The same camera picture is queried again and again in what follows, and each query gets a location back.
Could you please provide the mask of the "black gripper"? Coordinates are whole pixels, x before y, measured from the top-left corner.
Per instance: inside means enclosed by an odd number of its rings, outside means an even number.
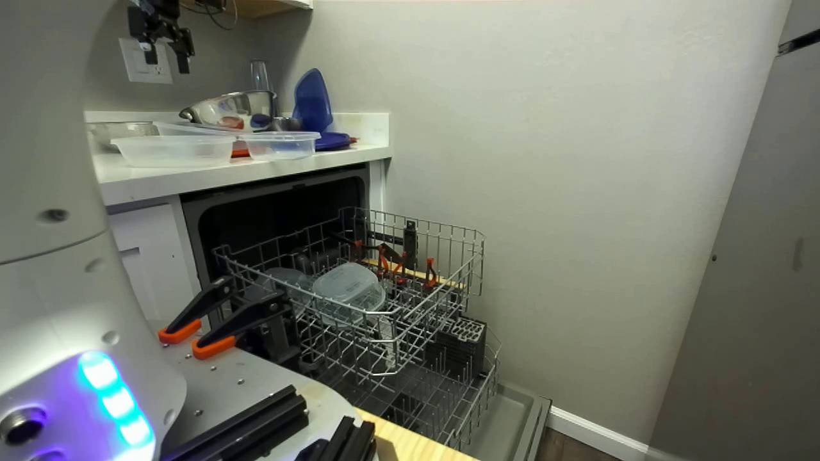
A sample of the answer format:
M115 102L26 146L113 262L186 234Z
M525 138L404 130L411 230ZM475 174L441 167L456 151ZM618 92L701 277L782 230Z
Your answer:
M191 34L179 26L179 0L127 0L127 34L138 42L146 65L158 62L155 43L165 42L176 73L190 73L195 56Z

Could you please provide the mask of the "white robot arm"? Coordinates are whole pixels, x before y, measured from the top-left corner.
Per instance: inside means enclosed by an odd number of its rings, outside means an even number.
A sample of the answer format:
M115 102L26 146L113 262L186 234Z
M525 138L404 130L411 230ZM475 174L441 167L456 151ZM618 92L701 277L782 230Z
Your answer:
M42 429L1 461L158 461L186 382L120 263L85 134L85 75L118 0L1 0L0 397Z

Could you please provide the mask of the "white round robot base plate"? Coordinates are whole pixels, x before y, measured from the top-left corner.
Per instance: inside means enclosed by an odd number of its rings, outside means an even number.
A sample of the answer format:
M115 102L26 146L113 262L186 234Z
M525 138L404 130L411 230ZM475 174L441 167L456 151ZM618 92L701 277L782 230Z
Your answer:
M343 418L354 418L354 404L336 390L301 376L287 367L258 359L243 349L228 349L206 361L191 356L195 338L163 347L161 356L186 382L185 407L163 436L161 453L215 429L218 422L291 388L304 399L308 425L258 455L258 461L295 461L318 437L329 437Z

